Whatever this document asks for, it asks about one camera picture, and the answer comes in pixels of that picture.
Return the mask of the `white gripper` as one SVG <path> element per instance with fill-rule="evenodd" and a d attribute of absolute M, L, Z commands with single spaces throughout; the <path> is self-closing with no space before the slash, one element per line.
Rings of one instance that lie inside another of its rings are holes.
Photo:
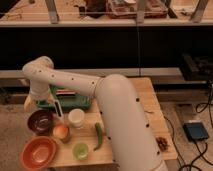
<path fill-rule="evenodd" d="M 48 103 L 53 103 L 54 102 L 54 97 L 49 94 L 47 98 L 43 98 L 43 101 L 47 101 Z M 24 102 L 24 110 L 25 111 L 30 111 L 33 108 L 36 107 L 36 103 L 38 102 L 38 99 L 35 99 L 31 94 L 29 94 Z"/>

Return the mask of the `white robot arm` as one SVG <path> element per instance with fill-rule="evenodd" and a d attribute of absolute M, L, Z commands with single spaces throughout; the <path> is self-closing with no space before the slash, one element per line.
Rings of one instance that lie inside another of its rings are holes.
<path fill-rule="evenodd" d="M 50 99 L 51 85 L 96 99 L 119 171 L 168 171 L 139 94 L 128 78 L 59 71 L 47 56 L 26 63 L 22 72 L 30 80 L 26 104 Z"/>

